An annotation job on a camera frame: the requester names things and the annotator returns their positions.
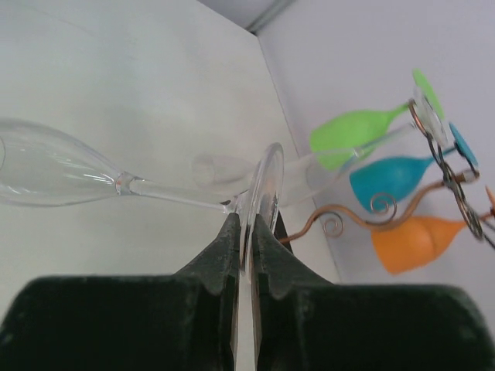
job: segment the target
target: glass stem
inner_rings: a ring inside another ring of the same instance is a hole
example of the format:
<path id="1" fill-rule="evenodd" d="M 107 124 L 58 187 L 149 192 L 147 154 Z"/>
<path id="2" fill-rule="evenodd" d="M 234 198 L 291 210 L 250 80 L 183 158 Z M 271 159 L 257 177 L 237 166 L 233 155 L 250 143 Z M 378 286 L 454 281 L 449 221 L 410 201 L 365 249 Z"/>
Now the glass stem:
<path id="1" fill-rule="evenodd" d="M 390 130 L 387 134 L 375 139 L 374 141 L 369 141 L 365 145 L 356 148 L 356 150 L 358 154 L 361 155 L 363 152 L 373 150 L 378 146 L 384 145 L 385 143 L 393 141 L 395 138 L 399 138 L 414 130 L 417 130 L 415 123 L 412 121 L 408 122 L 407 124 L 404 124 L 399 128 Z"/>
<path id="2" fill-rule="evenodd" d="M 227 198 L 193 189 L 168 187 L 128 173 L 123 173 L 119 176 L 116 182 L 116 189 L 118 194 L 123 196 L 137 195 L 151 197 L 153 199 L 164 199 L 175 203 L 216 209 L 226 214 L 238 211 L 239 199 L 242 196 L 237 195 Z"/>

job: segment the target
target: clear wine glass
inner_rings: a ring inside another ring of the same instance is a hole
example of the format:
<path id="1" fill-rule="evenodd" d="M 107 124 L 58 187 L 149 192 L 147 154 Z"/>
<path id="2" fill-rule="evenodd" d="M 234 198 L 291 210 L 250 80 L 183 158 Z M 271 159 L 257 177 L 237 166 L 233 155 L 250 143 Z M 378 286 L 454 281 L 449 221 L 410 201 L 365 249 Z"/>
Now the clear wine glass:
<path id="1" fill-rule="evenodd" d="M 268 146 L 251 174 L 250 186 L 231 197 L 168 187 L 120 170 L 94 149 L 56 129 L 17 119 L 0 120 L 0 203 L 54 207 L 114 196 L 146 196 L 238 213 L 243 270 L 250 267 L 256 215 L 261 214 L 275 228 L 283 178 L 282 146 Z"/>

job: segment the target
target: wire spiral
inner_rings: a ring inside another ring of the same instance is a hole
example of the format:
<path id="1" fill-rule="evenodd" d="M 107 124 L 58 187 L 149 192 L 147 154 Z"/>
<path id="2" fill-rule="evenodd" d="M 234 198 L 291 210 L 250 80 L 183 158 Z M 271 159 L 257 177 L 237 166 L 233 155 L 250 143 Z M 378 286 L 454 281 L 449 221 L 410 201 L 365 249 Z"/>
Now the wire spiral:
<path id="1" fill-rule="evenodd" d="M 473 181 L 477 180 L 479 177 L 480 177 L 480 174 L 478 173 L 478 171 L 472 171 L 471 169 L 467 169 L 464 172 L 460 172 L 458 174 L 455 174 L 453 176 L 452 180 L 456 183 L 465 183 L 465 182 L 473 182 Z M 439 180 L 437 182 L 433 182 L 433 183 L 419 189 L 416 192 L 416 194 L 414 195 L 414 197 L 411 199 L 411 201 L 409 202 L 407 207 L 405 208 L 405 211 L 397 218 L 395 217 L 395 214 L 397 212 L 397 203 L 395 203 L 395 204 L 392 203 L 392 204 L 394 204 L 394 212 L 385 221 L 381 221 L 381 222 L 364 220 L 364 219 L 360 218 L 354 211 L 345 207 L 344 205 L 330 204 L 330 205 L 321 206 L 318 209 L 316 209 L 315 212 L 313 212 L 313 214 L 311 214 L 311 216 L 308 218 L 308 221 L 306 222 L 305 226 L 299 232 L 294 233 L 294 234 L 292 234 L 286 238 L 280 239 L 280 242 L 281 243 L 287 243 L 287 242 L 290 242 L 292 240 L 296 240 L 296 239 L 304 236 L 308 232 L 309 228 L 311 228 L 311 225 L 313 225 L 314 222 L 318 220 L 318 218 L 320 218 L 321 216 L 326 215 L 328 213 L 332 213 L 334 216 L 337 215 L 339 220 L 342 220 L 339 213 L 345 214 L 349 218 L 351 218 L 352 221 L 355 222 L 355 224 L 357 224 L 358 226 L 362 226 L 363 228 L 365 228 L 369 231 L 372 231 L 372 232 L 373 231 L 374 232 L 384 232 L 386 230 L 393 230 L 394 228 L 397 228 L 398 226 L 400 226 L 402 223 L 404 223 L 407 219 L 409 219 L 412 216 L 414 211 L 418 208 L 418 205 L 421 202 L 421 200 L 427 194 L 429 194 L 430 192 L 433 192 L 435 190 L 438 190 L 438 189 L 443 189 L 445 187 L 447 187 L 446 182 L 443 180 Z M 479 217 L 476 214 L 476 212 L 471 213 L 470 211 L 469 211 L 469 217 L 472 217 L 474 219 L 478 218 L 478 220 L 483 220 L 483 219 L 487 218 L 487 216 Z M 345 225 L 344 225 L 344 222 L 342 221 L 342 232 L 344 231 L 344 229 L 345 229 Z M 329 237 L 338 237 L 342 233 L 329 233 L 329 234 L 330 234 Z"/>
<path id="2" fill-rule="evenodd" d="M 345 230 L 346 226 L 343 222 L 342 216 L 339 213 L 334 211 L 329 211 L 326 214 L 331 214 L 332 216 L 328 218 L 325 223 L 323 223 L 323 231 L 325 232 L 325 236 L 331 238 L 340 237 Z M 333 223 L 332 230 L 329 230 L 329 224 Z"/>
<path id="3" fill-rule="evenodd" d="M 380 224 L 388 223 L 393 220 L 397 214 L 397 201 L 390 193 L 386 192 L 376 193 L 370 199 L 370 209 L 373 214 L 387 215 L 391 208 L 393 209 L 391 215 L 383 222 L 380 222 Z"/>

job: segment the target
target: copper wire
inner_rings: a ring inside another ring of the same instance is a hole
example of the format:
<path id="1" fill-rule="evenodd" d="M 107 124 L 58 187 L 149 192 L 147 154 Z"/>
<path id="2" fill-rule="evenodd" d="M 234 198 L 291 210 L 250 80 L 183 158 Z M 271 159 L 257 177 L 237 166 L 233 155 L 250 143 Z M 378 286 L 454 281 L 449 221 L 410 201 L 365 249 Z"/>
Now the copper wire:
<path id="1" fill-rule="evenodd" d="M 338 213 L 328 212 L 329 214 L 333 214 L 333 217 L 330 217 L 323 224 L 323 231 L 325 232 L 325 236 L 337 238 L 340 237 L 345 230 L 345 224 L 343 222 L 342 216 Z M 329 230 L 328 225 L 333 223 L 332 230 Z"/>
<path id="2" fill-rule="evenodd" d="M 455 174 L 454 175 L 455 181 L 456 182 L 468 182 L 468 181 L 470 181 L 470 179 L 466 179 L 464 174 L 465 174 L 465 172 Z M 475 172 L 474 176 L 476 179 L 478 179 L 480 174 L 478 172 Z M 314 211 L 313 214 L 311 214 L 311 216 L 308 218 L 308 221 L 306 222 L 305 226 L 299 232 L 294 233 L 294 234 L 292 234 L 286 238 L 282 238 L 279 241 L 281 243 L 288 243 L 290 241 L 297 240 L 298 238 L 300 238 L 300 237 L 302 237 L 308 233 L 309 229 L 314 224 L 314 222 L 318 220 L 318 218 L 320 218 L 321 216 L 326 215 L 328 213 L 333 214 L 333 215 L 338 215 L 337 212 L 340 212 L 340 213 L 347 215 L 349 218 L 352 219 L 352 221 L 355 222 L 355 224 L 362 226 L 363 228 L 366 228 L 367 230 L 370 230 L 370 231 L 392 230 L 392 229 L 400 226 L 403 222 L 405 222 L 407 219 L 409 219 L 412 216 L 414 211 L 418 208 L 418 205 L 421 202 L 421 200 L 428 193 L 430 193 L 434 190 L 437 190 L 437 189 L 441 189 L 445 186 L 446 186 L 446 184 L 444 183 L 444 181 L 440 180 L 437 182 L 433 182 L 432 184 L 427 185 L 426 187 L 420 189 L 415 194 L 415 196 L 412 198 L 412 200 L 409 202 L 407 208 L 402 213 L 402 215 L 399 216 L 395 220 L 394 220 L 394 216 L 395 216 L 395 213 L 397 211 L 397 203 L 395 202 L 395 200 L 394 200 L 394 212 L 393 212 L 393 214 L 391 215 L 391 217 L 389 217 L 385 221 L 381 221 L 381 222 L 373 222 L 370 220 L 364 220 L 364 219 L 360 218 L 354 211 L 352 211 L 351 209 L 349 209 L 343 205 L 337 205 L 337 204 L 325 205 L 325 206 L 319 207 L 318 209 L 316 209 Z M 342 222 L 342 230 L 340 231 L 338 236 L 340 236 L 342 234 L 344 228 L 345 228 L 345 226 L 344 226 L 344 223 Z"/>
<path id="3" fill-rule="evenodd" d="M 384 209 L 376 210 L 377 204 L 384 206 Z M 395 214 L 397 214 L 397 202 L 390 193 L 379 192 L 370 199 L 370 209 L 374 214 L 377 215 L 388 214 L 388 212 L 390 211 L 390 204 L 392 204 L 392 206 L 394 207 L 394 211 L 390 216 L 391 219 L 395 216 Z"/>
<path id="4" fill-rule="evenodd" d="M 424 136 L 427 136 L 428 132 L 426 131 L 425 126 L 423 126 L 423 123 L 421 122 L 418 114 L 416 113 L 416 103 L 414 99 L 411 99 L 409 101 L 408 106 L 409 106 L 409 112 L 411 112 L 412 119 L 415 121 L 416 127 Z"/>

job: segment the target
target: wine glass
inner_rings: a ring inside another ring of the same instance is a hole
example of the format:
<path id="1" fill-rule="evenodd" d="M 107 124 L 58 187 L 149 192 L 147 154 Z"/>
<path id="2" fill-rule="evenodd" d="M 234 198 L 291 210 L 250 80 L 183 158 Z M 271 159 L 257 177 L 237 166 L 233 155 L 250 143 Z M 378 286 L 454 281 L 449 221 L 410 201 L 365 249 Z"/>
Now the wine glass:
<path id="1" fill-rule="evenodd" d="M 448 141 L 439 100 L 421 71 L 414 70 L 413 77 L 415 99 L 407 104 L 388 112 L 350 112 L 315 129 L 309 140 L 312 153 L 285 165 L 281 206 L 297 203 L 332 186 L 373 150 L 412 131 L 430 134 L 445 147 Z M 392 121 L 406 110 L 411 111 L 414 120 L 389 131 Z M 200 155 L 193 160 L 192 169 L 196 184 L 214 191 L 246 189 L 246 179 L 251 177 L 246 161 L 227 156 Z"/>
<path id="2" fill-rule="evenodd" d="M 447 156 L 456 152 L 452 147 L 443 152 Z M 387 203 L 378 198 L 387 195 L 399 203 L 418 186 L 426 169 L 435 162 L 433 156 L 416 158 L 394 156 L 371 162 L 349 175 L 350 186 L 359 203 L 369 213 L 385 211 Z"/>
<path id="3" fill-rule="evenodd" d="M 249 269 L 256 214 L 261 214 L 272 230 L 275 228 L 282 178 L 283 151 L 279 143 L 268 146 L 245 191 L 223 197 L 132 175 L 56 129 L 17 119 L 0 120 L 0 203 L 55 207 L 114 196 L 146 196 L 238 213 L 243 270 Z"/>
<path id="4" fill-rule="evenodd" d="M 492 213 L 486 213 L 480 219 L 491 217 Z M 391 230 L 371 232 L 371 239 L 384 268 L 400 274 L 440 257 L 464 227 L 465 220 L 412 216 Z"/>

